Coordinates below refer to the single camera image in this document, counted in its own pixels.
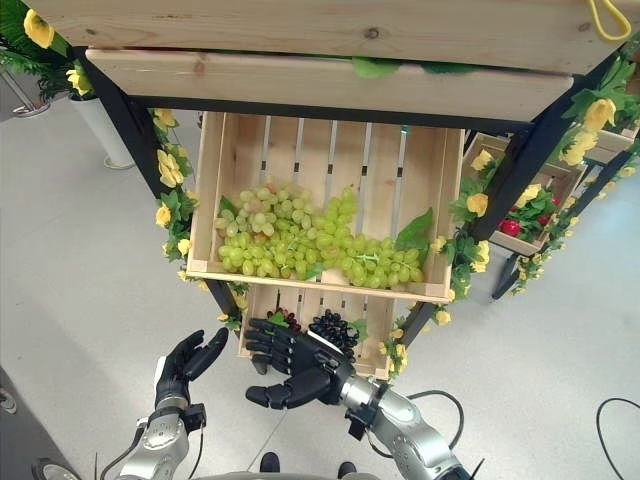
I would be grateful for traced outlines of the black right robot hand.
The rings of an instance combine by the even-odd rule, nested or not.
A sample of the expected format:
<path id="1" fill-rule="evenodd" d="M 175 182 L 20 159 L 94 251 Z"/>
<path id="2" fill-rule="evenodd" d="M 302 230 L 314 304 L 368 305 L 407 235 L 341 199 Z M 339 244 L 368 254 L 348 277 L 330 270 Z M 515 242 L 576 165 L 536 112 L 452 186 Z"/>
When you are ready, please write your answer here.
<path id="1" fill-rule="evenodd" d="M 280 384 L 247 389 L 246 399 L 266 408 L 293 409 L 313 400 L 337 405 L 345 382 L 356 374 L 349 358 L 335 348 L 265 319 L 252 318 L 244 338 L 254 359 L 287 376 Z"/>

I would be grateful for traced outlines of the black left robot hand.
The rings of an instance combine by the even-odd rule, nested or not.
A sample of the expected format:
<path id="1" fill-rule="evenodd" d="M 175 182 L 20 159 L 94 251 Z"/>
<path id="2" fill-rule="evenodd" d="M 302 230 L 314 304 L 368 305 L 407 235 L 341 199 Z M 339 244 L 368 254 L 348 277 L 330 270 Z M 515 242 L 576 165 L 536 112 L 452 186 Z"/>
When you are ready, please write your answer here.
<path id="1" fill-rule="evenodd" d="M 154 407 L 169 398 L 182 398 L 191 403 L 189 384 L 200 377 L 219 357 L 226 346 L 229 330 L 220 328 L 209 342 L 204 331 L 197 330 L 181 340 L 165 357 L 155 387 Z"/>

